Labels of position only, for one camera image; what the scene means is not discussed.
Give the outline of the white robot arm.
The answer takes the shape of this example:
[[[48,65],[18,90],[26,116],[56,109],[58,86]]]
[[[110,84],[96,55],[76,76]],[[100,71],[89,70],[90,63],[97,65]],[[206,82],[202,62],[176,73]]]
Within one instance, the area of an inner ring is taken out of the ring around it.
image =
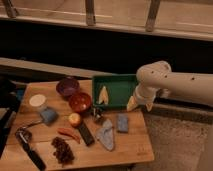
[[[157,92],[162,97],[213,107],[213,74],[173,72],[166,61],[141,66],[136,73],[138,85],[126,105],[132,111],[139,105],[152,110]]]

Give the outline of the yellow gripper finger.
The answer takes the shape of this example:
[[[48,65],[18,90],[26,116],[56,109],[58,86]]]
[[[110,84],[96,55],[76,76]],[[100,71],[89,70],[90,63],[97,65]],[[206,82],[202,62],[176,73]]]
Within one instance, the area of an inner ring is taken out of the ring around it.
[[[152,108],[153,108],[153,103],[147,103],[146,104],[146,109],[147,109],[148,112],[150,112],[152,110]]]
[[[126,110],[127,110],[127,111],[132,111],[132,110],[134,110],[137,106],[138,106],[138,104],[137,104],[135,98],[134,98],[133,96],[131,96],[131,97],[129,98],[128,103],[127,103]]]

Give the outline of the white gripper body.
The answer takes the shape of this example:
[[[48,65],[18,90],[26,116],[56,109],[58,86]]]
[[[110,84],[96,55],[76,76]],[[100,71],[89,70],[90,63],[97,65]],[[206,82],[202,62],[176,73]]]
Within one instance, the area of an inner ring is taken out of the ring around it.
[[[153,103],[157,89],[139,84],[134,91],[134,97],[139,105]]]

